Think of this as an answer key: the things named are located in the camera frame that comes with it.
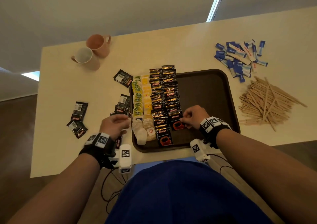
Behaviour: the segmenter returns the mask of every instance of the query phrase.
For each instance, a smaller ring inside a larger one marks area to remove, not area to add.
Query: blue shirt
[[[222,175],[201,163],[170,161],[137,173],[107,223],[272,223]]]

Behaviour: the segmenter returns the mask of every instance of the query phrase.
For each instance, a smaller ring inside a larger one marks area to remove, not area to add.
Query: barcode label
[[[68,126],[68,128],[70,128],[70,130],[73,130],[77,127],[77,124],[73,121],[72,123],[70,123],[70,125]]]
[[[127,97],[121,96],[119,102],[125,104]]]
[[[74,110],[81,111],[82,104],[76,104]]]
[[[121,75],[121,74],[118,74],[118,76],[116,77],[116,80],[117,81],[119,81],[119,82],[121,82],[121,80],[123,79],[123,75]]]

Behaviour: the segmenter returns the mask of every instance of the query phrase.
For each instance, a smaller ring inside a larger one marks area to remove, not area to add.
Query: tray
[[[176,74],[183,112],[190,106],[200,105],[210,116],[227,122],[232,130],[240,133],[240,126],[233,104],[227,75],[219,69],[202,70]],[[133,90],[130,86],[131,110],[133,109]],[[193,139],[203,139],[199,130],[184,129],[171,131],[173,145],[161,146],[157,140],[149,141],[144,146],[137,144],[132,131],[132,142],[140,152],[158,152],[190,147]]]

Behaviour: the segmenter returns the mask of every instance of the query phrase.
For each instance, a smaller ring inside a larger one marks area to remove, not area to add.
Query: white table
[[[70,56],[85,42],[44,47],[38,91],[31,177],[54,175],[63,171],[78,155],[83,143],[98,132],[101,120],[114,110],[120,94],[129,94],[113,81],[119,69],[136,76],[150,68],[174,64],[178,73],[223,70],[229,79],[238,119],[239,96],[246,83],[233,79],[223,64],[214,59],[215,44],[249,39],[265,40],[258,76],[268,80],[308,105],[296,105],[291,118],[274,132],[270,125],[244,126],[241,134],[270,146],[317,139],[317,7],[269,13],[161,29],[112,38],[110,54],[101,60],[96,72],[85,70]],[[77,139],[66,124],[75,101],[89,103],[84,119],[89,131]],[[131,129],[123,143],[132,145]],[[190,148],[141,153],[132,145],[133,164],[192,156]]]

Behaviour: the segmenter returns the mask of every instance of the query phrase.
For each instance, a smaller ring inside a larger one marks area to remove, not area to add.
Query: pile of wooden stirrers
[[[294,104],[307,105],[292,97],[280,88],[271,85],[268,80],[255,77],[256,81],[251,81],[247,93],[240,99],[242,106],[239,109],[244,113],[242,116],[249,119],[239,121],[243,125],[270,124],[274,131],[275,125],[282,124],[289,116]]]

